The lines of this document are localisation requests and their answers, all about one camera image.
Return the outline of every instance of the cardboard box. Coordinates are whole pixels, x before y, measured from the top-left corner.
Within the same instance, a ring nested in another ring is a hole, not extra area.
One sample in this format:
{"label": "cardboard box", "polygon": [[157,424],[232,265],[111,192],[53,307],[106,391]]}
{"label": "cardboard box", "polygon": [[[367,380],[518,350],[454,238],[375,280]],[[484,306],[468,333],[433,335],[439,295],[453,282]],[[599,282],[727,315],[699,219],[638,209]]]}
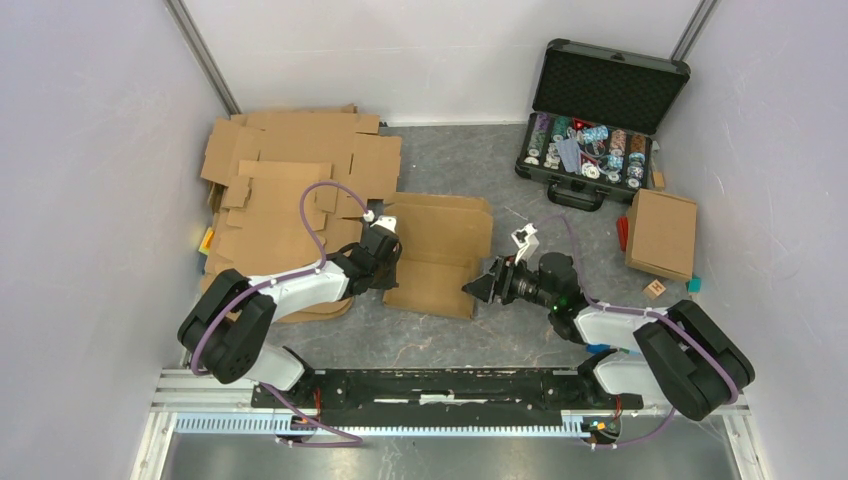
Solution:
{"label": "cardboard box", "polygon": [[385,209],[397,217],[403,252],[399,287],[386,291],[390,307],[470,319],[474,297],[462,286],[480,275],[491,254],[492,207],[483,198],[397,193]]}
{"label": "cardboard box", "polygon": [[627,211],[627,266],[672,280],[691,279],[696,213],[688,198],[639,190]]}
{"label": "cardboard box", "polygon": [[[219,118],[209,138],[201,177],[211,183],[208,203],[215,234],[201,286],[236,268],[269,275],[307,265],[318,250],[300,219],[309,185],[335,180],[363,199],[391,196],[400,174],[399,137],[380,137],[379,117],[352,105],[315,111],[264,111]],[[360,239],[359,205],[332,187],[310,192],[306,216],[328,253]],[[283,321],[334,318],[351,299],[315,305]]]}

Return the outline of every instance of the open briefcase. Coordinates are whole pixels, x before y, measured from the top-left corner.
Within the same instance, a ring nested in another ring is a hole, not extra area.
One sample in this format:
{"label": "open briefcase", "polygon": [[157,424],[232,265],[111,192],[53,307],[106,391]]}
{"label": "open briefcase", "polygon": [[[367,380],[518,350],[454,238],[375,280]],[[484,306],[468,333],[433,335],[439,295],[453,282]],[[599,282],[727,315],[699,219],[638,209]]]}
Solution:
{"label": "open briefcase", "polygon": [[650,135],[688,80],[684,62],[551,41],[515,173],[560,205],[632,202],[647,186]]}

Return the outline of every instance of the cable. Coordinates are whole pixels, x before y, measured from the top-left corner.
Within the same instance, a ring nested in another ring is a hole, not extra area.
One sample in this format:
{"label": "cable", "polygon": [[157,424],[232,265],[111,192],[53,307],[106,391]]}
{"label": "cable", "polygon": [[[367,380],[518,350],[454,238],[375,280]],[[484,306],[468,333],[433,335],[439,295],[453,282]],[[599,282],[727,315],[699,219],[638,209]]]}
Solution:
{"label": "cable", "polygon": [[269,385],[269,384],[264,383],[264,382],[259,382],[259,385],[261,385],[262,388],[264,388],[265,390],[268,390],[269,392],[271,392],[271,395],[273,395],[274,398],[279,400],[279,402],[282,403],[283,405],[285,405],[286,408],[288,408],[289,410],[294,412],[295,415],[306,420],[306,422],[309,423],[310,425],[312,425],[316,428],[320,428],[321,430],[325,430],[327,432],[334,433],[334,434],[336,434],[340,437],[344,437],[344,438],[351,440],[350,442],[324,442],[324,443],[295,443],[295,442],[290,441],[288,443],[289,446],[303,447],[303,448],[334,448],[334,447],[358,447],[358,446],[362,445],[362,437],[356,436],[352,433],[343,432],[343,431],[341,431],[337,428],[331,427],[329,425],[325,425],[325,424],[319,422],[318,420],[315,420],[312,417],[306,415],[302,411],[300,411],[300,409],[298,409],[291,402],[286,400],[286,397],[283,396],[282,392],[277,390],[277,387],[275,387],[273,385]]}
{"label": "cable", "polygon": [[571,223],[568,222],[568,219],[565,215],[561,213],[557,213],[548,217],[543,218],[540,222],[534,223],[533,225],[536,229],[541,228],[542,225],[548,223],[549,221],[559,218],[565,224],[565,228],[568,230],[568,237],[571,239],[571,249],[574,254],[574,266],[577,270],[577,283],[580,285],[580,288],[583,290],[583,296],[586,298],[586,302],[589,303],[590,306],[596,308],[598,310],[603,310],[606,312],[613,313],[623,313],[626,315],[645,315],[651,318],[655,318],[662,323],[664,323],[668,328],[670,328],[674,333],[676,333],[680,338],[683,339],[684,342],[689,344],[693,350],[698,352],[701,357],[706,360],[706,362],[713,368],[713,370],[718,373],[724,383],[727,385],[727,388],[730,390],[730,399],[728,399],[727,404],[736,403],[736,400],[739,398],[739,389],[736,388],[736,383],[733,382],[733,379],[730,377],[730,374],[719,365],[718,361],[707,352],[704,347],[702,347],[698,342],[695,341],[686,331],[680,328],[676,323],[674,323],[667,316],[652,310],[652,309],[642,309],[642,308],[634,308],[634,307],[618,307],[615,305],[601,305],[592,299],[589,295],[589,291],[586,288],[586,277],[583,274],[583,262],[580,260],[580,244],[577,234],[574,232],[574,228],[571,226]]}
{"label": "cable", "polygon": [[191,356],[191,371],[192,371],[192,373],[194,373],[195,375],[206,375],[207,373],[209,373],[207,370],[201,370],[200,369],[200,354],[203,352],[203,349],[206,347],[206,343],[209,341],[209,338],[212,336],[212,332],[215,331],[216,328],[218,328],[218,325],[220,325],[221,322],[224,321],[224,318],[226,318],[227,314],[232,312],[236,308],[236,306],[242,302],[242,300],[249,297],[254,292],[261,290],[263,288],[266,288],[266,287],[270,287],[271,285],[274,285],[275,283],[279,283],[279,282],[282,282],[282,281],[285,281],[285,280],[291,280],[293,278],[299,278],[299,277],[305,277],[307,275],[312,275],[312,274],[316,273],[317,271],[321,270],[322,268],[324,268],[324,265],[326,265],[326,263],[327,263],[327,251],[324,250],[324,245],[321,243],[321,239],[318,238],[318,234],[315,233],[315,230],[312,229],[312,227],[309,225],[309,221],[306,219],[306,196],[312,190],[315,190],[316,188],[323,187],[323,186],[331,186],[331,187],[336,187],[340,190],[343,190],[348,195],[353,197],[354,200],[356,200],[356,202],[359,204],[359,206],[362,207],[363,212],[365,212],[365,213],[368,212],[368,206],[365,204],[365,202],[363,202],[362,199],[359,198],[359,196],[356,193],[353,192],[353,190],[349,189],[348,187],[346,187],[346,186],[344,186],[340,183],[333,182],[333,181],[324,181],[324,182],[313,183],[312,185],[307,187],[306,190],[303,191],[303,194],[300,196],[300,221],[303,222],[303,226],[306,227],[306,231],[309,233],[309,236],[312,237],[312,241],[315,242],[315,246],[318,247],[318,252],[321,254],[321,260],[318,263],[318,266],[315,267],[315,270],[300,270],[300,271],[297,271],[297,272],[292,272],[292,273],[280,275],[280,276],[272,278],[270,280],[266,280],[262,283],[258,283],[256,285],[248,288],[247,290],[241,292],[240,294],[238,294],[236,296],[236,298],[234,298],[230,303],[228,303],[227,306],[225,306],[224,309],[221,310],[218,313],[218,315],[212,320],[212,323],[209,324],[209,327],[203,333],[203,336],[200,337],[200,341],[197,342],[197,346],[194,348],[194,353]]}
{"label": "cable", "polygon": [[[710,365],[710,367],[712,367],[716,371],[716,373],[718,373],[718,375],[721,377],[721,379],[724,380],[724,383],[727,385],[727,388],[730,390],[730,399],[728,399],[727,403],[728,404],[735,403],[736,400],[739,398],[739,389],[736,388],[736,383],[733,382],[733,379],[730,377],[730,374],[728,374],[727,371],[724,368],[722,368],[721,365],[719,365],[719,363],[716,361],[716,359],[713,358],[713,356],[710,355],[710,353],[707,352],[704,349],[704,347],[702,347],[698,342],[696,342],[694,338],[692,338],[688,333],[686,333],[682,328],[680,328],[670,318],[668,318],[667,316],[665,316],[665,315],[663,315],[663,314],[661,314],[657,311],[651,310],[651,309],[642,309],[642,308],[633,308],[633,307],[618,307],[618,306],[615,306],[615,305],[604,306],[604,305],[601,305],[600,303],[596,302],[594,299],[592,299],[591,295],[589,295],[589,290],[586,288],[586,277],[583,273],[583,262],[580,260],[581,257],[580,257],[579,238],[577,237],[577,233],[574,231],[574,228],[571,226],[571,223],[568,221],[568,218],[566,218],[564,214],[556,213],[554,215],[550,215],[548,217],[543,218],[539,222],[534,223],[533,226],[536,227],[536,229],[538,230],[542,227],[542,225],[550,222],[551,220],[553,220],[555,218],[561,219],[562,223],[565,224],[566,230],[568,230],[568,238],[571,240],[571,251],[572,251],[573,256],[574,256],[574,267],[577,270],[577,283],[580,285],[580,289],[583,291],[583,296],[586,298],[586,302],[588,302],[588,304],[591,307],[596,308],[598,310],[603,310],[603,311],[608,311],[608,312],[613,312],[613,313],[623,313],[623,314],[627,314],[627,315],[646,315],[648,317],[655,318],[655,319],[661,321],[662,323],[664,323],[674,333],[676,333],[678,336],[680,336],[680,338],[682,338],[683,341],[688,343],[689,346],[691,346],[693,350],[698,352],[698,354],[701,355],[704,358],[704,360],[706,360],[706,362]],[[627,440],[627,441],[624,441],[624,442],[616,442],[612,445],[593,444],[592,449],[594,450],[596,448],[600,448],[602,450],[615,450],[615,449],[620,448],[620,447],[627,447],[627,446],[630,446],[630,445],[636,445],[638,443],[642,443],[642,442],[651,440],[651,439],[655,438],[657,435],[659,435],[660,433],[662,433],[663,430],[668,428],[668,425],[671,423],[671,419],[674,418],[675,412],[676,412],[676,410],[674,408],[672,408],[668,412],[668,416],[666,416],[663,419],[662,423],[660,423],[659,426],[657,426],[657,428],[654,429],[654,431],[652,431],[651,433],[649,433],[647,435],[641,436],[639,438],[634,438],[633,440]]]}
{"label": "cable", "polygon": [[615,415],[612,417],[612,421],[616,421],[621,418],[621,395],[615,396]]}
{"label": "cable", "polygon": [[671,419],[674,418],[676,410],[672,408],[668,415],[663,419],[662,423],[659,424],[657,428],[654,429],[653,432],[643,435],[639,438],[634,438],[633,440],[626,440],[624,442],[615,442],[609,445],[600,445],[600,444],[592,444],[592,450],[601,449],[601,450],[616,450],[621,447],[629,447],[631,445],[636,445],[638,443],[647,442],[648,440],[654,439],[657,435],[662,433],[663,430],[668,428],[668,425],[671,423]]}
{"label": "cable", "polygon": [[[225,306],[224,309],[221,310],[218,313],[218,315],[212,320],[212,322],[209,324],[209,327],[207,327],[206,331],[203,333],[203,336],[200,337],[200,341],[197,342],[197,346],[194,348],[194,353],[191,356],[191,371],[195,375],[206,375],[207,373],[209,373],[208,370],[201,370],[200,369],[200,355],[201,355],[201,353],[203,353],[203,349],[204,349],[204,347],[206,347],[206,343],[209,341],[209,338],[212,336],[212,332],[215,331],[215,328],[217,328],[218,325],[221,324],[221,322],[224,320],[224,318],[226,318],[227,314],[230,313],[231,311],[233,311],[233,309],[235,309],[236,306],[239,303],[242,302],[242,300],[249,297],[254,292],[261,290],[263,288],[269,287],[271,285],[274,285],[276,283],[279,283],[279,282],[282,282],[282,281],[285,281],[285,280],[291,280],[293,278],[299,278],[299,277],[304,277],[304,276],[307,276],[307,275],[316,274],[322,268],[324,268],[324,265],[327,264],[327,251],[324,250],[324,245],[321,243],[321,239],[318,238],[318,235],[315,233],[315,230],[312,229],[312,227],[309,225],[309,221],[306,219],[306,196],[312,190],[314,190],[318,187],[323,187],[323,186],[336,187],[336,188],[346,192],[348,195],[353,197],[354,200],[356,200],[356,203],[358,203],[360,207],[362,207],[363,212],[365,212],[366,214],[369,212],[368,206],[365,204],[365,202],[362,201],[362,199],[359,198],[359,196],[356,193],[354,193],[353,190],[351,190],[350,188],[348,188],[348,187],[346,187],[346,186],[344,186],[340,183],[333,182],[333,181],[323,181],[323,182],[313,183],[312,185],[307,187],[306,190],[303,191],[303,194],[300,196],[300,220],[301,220],[301,222],[303,222],[303,226],[306,227],[306,231],[309,233],[309,236],[312,237],[312,240],[315,242],[315,246],[318,247],[318,252],[321,254],[321,260],[318,262],[318,266],[315,267],[315,269],[300,270],[300,271],[297,271],[297,272],[286,273],[286,274],[274,277],[270,280],[266,280],[264,282],[258,283],[256,285],[248,288],[247,290],[241,292],[240,294],[238,294],[236,296],[236,298],[234,298],[230,303],[228,303],[227,306]],[[310,418],[309,416],[305,415],[303,412],[298,410],[297,407],[292,405],[291,402],[286,400],[286,398],[283,396],[283,394],[280,393],[280,391],[277,390],[276,387],[274,387],[273,385],[264,383],[264,382],[260,382],[259,384],[263,388],[265,388],[266,390],[271,392],[271,395],[273,395],[277,400],[279,400],[280,403],[285,405],[286,408],[293,411],[296,415],[299,415],[301,418],[305,419],[307,421],[307,423],[311,424],[312,426],[314,426],[316,428],[320,428],[322,430],[325,430],[325,431],[328,431],[330,433],[334,433],[334,434],[339,435],[341,437],[352,440],[350,442],[329,442],[329,443],[294,443],[294,442],[290,442],[289,445],[295,445],[295,446],[298,446],[298,447],[308,447],[308,448],[356,447],[356,446],[362,445],[362,438],[361,437],[358,437],[356,435],[352,435],[350,433],[342,432],[341,430],[330,427],[330,426],[325,425],[325,424],[323,424],[323,423],[321,423],[317,420]]]}

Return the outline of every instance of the yellow object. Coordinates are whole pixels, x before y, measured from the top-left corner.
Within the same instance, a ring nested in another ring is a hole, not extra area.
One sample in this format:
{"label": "yellow object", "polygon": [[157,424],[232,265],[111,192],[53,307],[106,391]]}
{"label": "yellow object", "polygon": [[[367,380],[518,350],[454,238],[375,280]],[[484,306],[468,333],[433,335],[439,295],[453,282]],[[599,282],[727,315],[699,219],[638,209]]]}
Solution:
{"label": "yellow object", "polygon": [[206,233],[203,235],[203,241],[200,242],[197,251],[204,255],[209,255],[209,247],[212,245],[212,237],[214,236],[215,232],[212,230],[212,227],[206,227]]}

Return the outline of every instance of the white poker chip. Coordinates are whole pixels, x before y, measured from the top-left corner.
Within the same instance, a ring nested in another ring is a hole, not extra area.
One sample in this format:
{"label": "white poker chip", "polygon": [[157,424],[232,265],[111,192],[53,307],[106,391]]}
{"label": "white poker chip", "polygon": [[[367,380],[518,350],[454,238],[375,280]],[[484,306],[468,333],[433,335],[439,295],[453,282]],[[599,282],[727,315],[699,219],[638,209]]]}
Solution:
{"label": "white poker chip", "polygon": [[589,178],[600,178],[601,171],[598,170],[598,167],[592,165],[591,163],[583,164],[582,168],[583,175]]}

